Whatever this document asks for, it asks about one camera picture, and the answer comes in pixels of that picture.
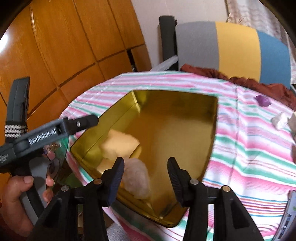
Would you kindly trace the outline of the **person's left hand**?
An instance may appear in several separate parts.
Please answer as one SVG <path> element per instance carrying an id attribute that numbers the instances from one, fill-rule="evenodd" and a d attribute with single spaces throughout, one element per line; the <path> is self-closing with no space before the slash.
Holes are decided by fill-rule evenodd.
<path id="1" fill-rule="evenodd" d="M 16 234 L 27 237 L 33 224 L 27 216 L 21 201 L 22 193 L 27 192 L 34 184 L 33 176 L 13 176 L 4 187 L 1 215 L 6 225 Z"/>

